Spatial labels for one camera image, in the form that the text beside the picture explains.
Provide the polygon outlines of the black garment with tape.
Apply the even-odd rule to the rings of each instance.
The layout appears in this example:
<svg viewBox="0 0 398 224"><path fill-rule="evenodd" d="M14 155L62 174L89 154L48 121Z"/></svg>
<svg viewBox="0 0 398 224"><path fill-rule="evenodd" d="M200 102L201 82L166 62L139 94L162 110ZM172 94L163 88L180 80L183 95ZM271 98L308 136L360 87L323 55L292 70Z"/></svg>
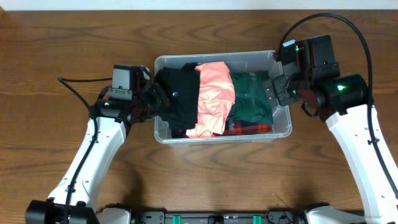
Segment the black garment with tape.
<svg viewBox="0 0 398 224"><path fill-rule="evenodd" d="M198 122L198 96L200 72L196 62L186 63L182 68L163 67L154 78L164 90L169 104L159 113L168 122L170 129L193 129Z"/></svg>

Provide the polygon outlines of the dark green garment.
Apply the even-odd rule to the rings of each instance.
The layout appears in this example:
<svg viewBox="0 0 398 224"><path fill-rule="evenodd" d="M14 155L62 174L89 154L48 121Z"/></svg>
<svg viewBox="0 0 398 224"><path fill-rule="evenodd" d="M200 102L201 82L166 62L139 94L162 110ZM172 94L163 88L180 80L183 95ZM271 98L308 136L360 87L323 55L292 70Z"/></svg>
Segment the dark green garment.
<svg viewBox="0 0 398 224"><path fill-rule="evenodd" d="M229 118L272 125L272 107L268 103L264 87L265 81L269 79L268 72L233 72L231 78L235 89L235 103L229 112Z"/></svg>

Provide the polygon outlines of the red plaid flannel shirt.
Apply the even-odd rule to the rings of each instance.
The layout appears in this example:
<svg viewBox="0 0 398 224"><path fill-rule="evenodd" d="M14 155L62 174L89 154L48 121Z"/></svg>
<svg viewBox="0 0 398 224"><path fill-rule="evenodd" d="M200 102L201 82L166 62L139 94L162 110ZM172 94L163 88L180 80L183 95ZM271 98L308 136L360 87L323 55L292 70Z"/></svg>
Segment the red plaid flannel shirt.
<svg viewBox="0 0 398 224"><path fill-rule="evenodd" d="M272 132L272 127L272 124L257 124L228 118L224 126L224 132L222 134L213 133L211 137L263 134ZM188 138L187 130L181 122L169 123L169 129L173 139Z"/></svg>

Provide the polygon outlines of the pink shirt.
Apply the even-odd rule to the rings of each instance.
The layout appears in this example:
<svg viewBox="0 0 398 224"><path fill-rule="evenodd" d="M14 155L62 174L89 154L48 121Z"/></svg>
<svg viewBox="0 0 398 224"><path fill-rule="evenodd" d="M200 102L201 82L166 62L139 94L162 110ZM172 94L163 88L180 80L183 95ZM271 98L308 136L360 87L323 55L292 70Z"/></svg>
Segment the pink shirt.
<svg viewBox="0 0 398 224"><path fill-rule="evenodd" d="M209 138L223 134L226 120L235 104L235 89L230 70L224 62L203 63L195 67L200 73L198 120L186 130L190 138Z"/></svg>

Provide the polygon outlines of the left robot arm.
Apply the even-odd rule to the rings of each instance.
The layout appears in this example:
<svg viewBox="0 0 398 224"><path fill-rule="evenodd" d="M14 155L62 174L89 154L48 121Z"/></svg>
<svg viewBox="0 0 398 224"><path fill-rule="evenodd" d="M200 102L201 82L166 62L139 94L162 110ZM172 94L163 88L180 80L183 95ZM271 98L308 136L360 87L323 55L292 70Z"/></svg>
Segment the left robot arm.
<svg viewBox="0 0 398 224"><path fill-rule="evenodd" d="M116 64L110 80L93 105L84 102L90 119L82 144L47 200L31 201L26 223L135 222L132 210L118 203L96 212L99 192L131 126L164 109L167 96L145 66Z"/></svg>

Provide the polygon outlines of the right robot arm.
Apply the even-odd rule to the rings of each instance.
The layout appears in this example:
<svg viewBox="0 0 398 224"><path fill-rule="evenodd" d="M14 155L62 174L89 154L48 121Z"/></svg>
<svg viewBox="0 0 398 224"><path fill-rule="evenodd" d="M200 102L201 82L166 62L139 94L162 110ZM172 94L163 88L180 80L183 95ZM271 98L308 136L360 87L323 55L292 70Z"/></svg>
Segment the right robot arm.
<svg viewBox="0 0 398 224"><path fill-rule="evenodd" d="M291 40L274 53L281 74L266 82L271 106L302 102L338 141L363 203L363 215L318 203L296 223L397 223L397 166L382 135L371 84L359 74L340 75L328 35Z"/></svg>

